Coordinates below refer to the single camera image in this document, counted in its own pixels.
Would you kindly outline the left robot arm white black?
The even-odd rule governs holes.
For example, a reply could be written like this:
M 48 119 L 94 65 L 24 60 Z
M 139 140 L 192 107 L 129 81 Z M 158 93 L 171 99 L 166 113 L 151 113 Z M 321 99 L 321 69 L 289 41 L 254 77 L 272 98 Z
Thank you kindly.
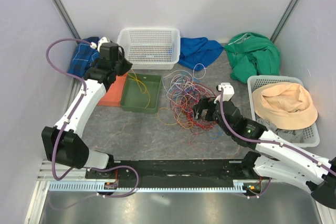
M 47 159 L 52 166 L 62 164 L 71 168 L 97 168 L 103 178 L 111 178 L 115 165 L 108 154 L 90 150 L 82 134 L 98 102 L 118 76 L 126 74 L 132 64 L 126 60 L 124 49 L 116 43 L 101 41 L 91 44 L 99 57 L 80 81 L 80 91 L 62 118 L 54 126 L 43 129 L 41 136 Z

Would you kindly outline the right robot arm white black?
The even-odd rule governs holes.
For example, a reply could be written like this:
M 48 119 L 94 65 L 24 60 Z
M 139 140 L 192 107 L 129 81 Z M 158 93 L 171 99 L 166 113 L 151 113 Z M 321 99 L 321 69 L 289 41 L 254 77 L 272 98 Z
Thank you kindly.
M 335 208 L 335 160 L 310 153 L 282 139 L 262 124 L 245 118 L 232 101 L 202 98 L 193 106 L 199 119 L 217 123 L 238 145 L 251 149 L 251 161 L 241 164 L 248 179 L 256 175 L 281 180 L 308 192 L 318 203 Z

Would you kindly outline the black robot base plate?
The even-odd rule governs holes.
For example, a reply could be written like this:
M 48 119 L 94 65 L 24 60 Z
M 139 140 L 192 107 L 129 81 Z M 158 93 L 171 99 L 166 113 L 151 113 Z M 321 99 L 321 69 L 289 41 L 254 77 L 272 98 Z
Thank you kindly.
M 259 180 L 251 161 L 244 159 L 181 159 L 115 161 L 139 174 L 138 186 L 230 186 L 234 180 Z

